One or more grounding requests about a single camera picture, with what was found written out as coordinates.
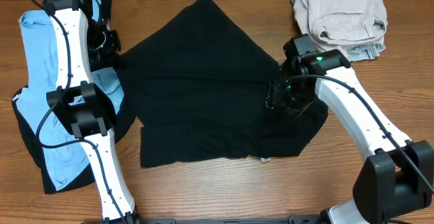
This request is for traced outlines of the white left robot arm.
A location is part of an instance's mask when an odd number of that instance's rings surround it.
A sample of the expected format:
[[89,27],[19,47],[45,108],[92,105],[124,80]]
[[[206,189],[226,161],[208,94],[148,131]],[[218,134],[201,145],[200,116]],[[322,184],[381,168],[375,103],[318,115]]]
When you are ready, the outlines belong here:
[[43,0],[58,51],[56,88],[46,94],[48,111],[86,153],[101,199],[103,223],[139,223],[115,149],[115,109],[92,78],[93,70],[109,66],[100,56],[114,54],[121,44],[106,22],[98,25],[93,20],[92,1]]

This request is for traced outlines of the black t-shirt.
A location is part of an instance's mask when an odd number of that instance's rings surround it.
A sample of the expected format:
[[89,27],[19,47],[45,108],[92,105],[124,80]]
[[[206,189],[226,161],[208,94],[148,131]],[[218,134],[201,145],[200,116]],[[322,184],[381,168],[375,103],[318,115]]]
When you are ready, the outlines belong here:
[[220,157],[297,156],[328,116],[320,100],[265,107],[276,60],[212,0],[196,0],[122,54],[116,73],[142,122],[143,168]]

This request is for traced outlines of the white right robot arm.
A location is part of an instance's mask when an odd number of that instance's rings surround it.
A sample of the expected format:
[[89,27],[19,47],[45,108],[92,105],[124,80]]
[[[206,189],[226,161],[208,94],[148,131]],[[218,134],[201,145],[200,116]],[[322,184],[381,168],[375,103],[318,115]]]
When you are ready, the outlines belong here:
[[433,199],[433,148],[414,142],[379,109],[338,50],[284,50],[266,106],[298,110],[324,102],[348,132],[363,166],[350,200],[323,210],[317,223],[393,223]]

